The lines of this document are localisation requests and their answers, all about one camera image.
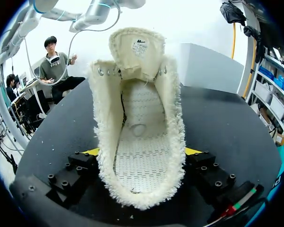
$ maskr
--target black platform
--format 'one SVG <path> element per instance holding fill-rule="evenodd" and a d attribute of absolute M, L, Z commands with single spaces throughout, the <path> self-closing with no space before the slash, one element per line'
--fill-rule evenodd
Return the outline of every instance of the black platform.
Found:
<path fill-rule="evenodd" d="M 209 151 L 216 161 L 237 177 L 237 184 L 260 183 L 267 196 L 281 160 L 267 129 L 238 95 L 191 87 L 182 88 L 186 146 Z M 16 179 L 35 174 L 47 182 L 75 151 L 96 148 L 92 93 L 84 81 L 47 116 L 28 144 Z M 248 212 L 251 218 L 258 206 Z M 213 212 L 195 187 L 182 187 L 168 202 L 140 211 L 117 204 L 97 179 L 70 210 L 85 217 L 117 225 L 154 226 L 183 224 L 204 226 Z"/>

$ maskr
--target young man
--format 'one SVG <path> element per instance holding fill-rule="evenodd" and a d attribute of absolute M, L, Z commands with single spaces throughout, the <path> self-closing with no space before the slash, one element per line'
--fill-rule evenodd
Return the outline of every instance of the young man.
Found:
<path fill-rule="evenodd" d="M 51 36 L 44 42 L 44 47 L 47 51 L 47 55 L 44 61 L 40 65 L 39 77 L 44 83 L 54 83 L 62 76 L 65 67 L 67 65 L 73 65 L 76 62 L 77 56 L 72 56 L 71 59 L 67 59 L 67 55 L 63 52 L 56 52 L 55 47 L 57 39 Z M 81 83 L 84 77 L 69 77 L 67 70 L 64 77 L 60 82 L 52 86 L 52 96 L 55 104 L 58 104 L 62 100 L 62 94 L 64 91 L 74 89 L 79 83 Z"/>
<path fill-rule="evenodd" d="M 14 83 L 15 83 L 15 75 L 9 74 L 8 77 L 6 77 L 6 92 L 11 102 L 16 99 L 16 95 L 12 88 L 14 86 Z"/>

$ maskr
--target yellow plate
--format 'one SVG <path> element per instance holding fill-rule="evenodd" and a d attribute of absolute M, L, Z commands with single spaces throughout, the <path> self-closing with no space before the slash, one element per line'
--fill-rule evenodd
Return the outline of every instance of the yellow plate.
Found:
<path fill-rule="evenodd" d="M 84 151 L 82 152 L 83 154 L 86 154 L 86 153 L 89 153 L 90 155 L 98 155 L 99 153 L 99 148 L 95 148 L 95 149 L 92 149 L 92 150 L 87 150 L 87 151 Z M 202 153 L 201 151 L 199 150 L 194 150 L 194 149 L 190 149 L 190 148 L 185 148 L 185 154 L 187 155 L 193 155 L 195 153 Z"/>

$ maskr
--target shoe insole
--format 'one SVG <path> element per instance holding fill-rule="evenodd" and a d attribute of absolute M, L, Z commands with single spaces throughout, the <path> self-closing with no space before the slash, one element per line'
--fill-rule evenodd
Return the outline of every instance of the shoe insole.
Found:
<path fill-rule="evenodd" d="M 124 81 L 127 119 L 120 134 L 115 174 L 133 193 L 152 192 L 165 177 L 169 141 L 163 104 L 153 83 Z"/>

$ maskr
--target man's hand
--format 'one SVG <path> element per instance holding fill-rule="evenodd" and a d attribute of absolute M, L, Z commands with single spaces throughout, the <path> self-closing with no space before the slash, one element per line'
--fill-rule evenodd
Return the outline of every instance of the man's hand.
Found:
<path fill-rule="evenodd" d="M 41 80 L 43 83 L 46 83 L 46 84 L 52 84 L 54 82 L 54 79 L 53 78 L 50 78 L 48 80 L 45 80 L 45 79 L 42 79 Z"/>
<path fill-rule="evenodd" d="M 77 59 L 77 55 L 76 54 L 71 57 L 71 65 L 75 64 L 76 59 Z"/>

